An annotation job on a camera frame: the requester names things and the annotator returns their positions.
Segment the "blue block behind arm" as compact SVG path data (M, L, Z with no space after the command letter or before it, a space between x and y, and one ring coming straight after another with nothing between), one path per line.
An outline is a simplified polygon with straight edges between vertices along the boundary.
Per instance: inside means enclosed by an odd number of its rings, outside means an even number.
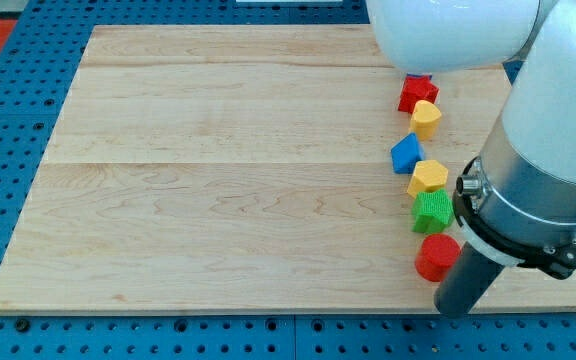
M407 73L406 77L408 78L422 78L422 79L428 79L428 80L432 80L433 75L432 74L412 74L412 73Z

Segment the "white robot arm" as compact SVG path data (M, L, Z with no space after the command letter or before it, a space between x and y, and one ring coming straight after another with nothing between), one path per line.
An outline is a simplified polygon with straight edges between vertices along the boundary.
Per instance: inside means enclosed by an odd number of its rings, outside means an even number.
M455 217L501 265L576 270L576 1L371 1L397 68L437 73L519 59L479 154L458 177Z

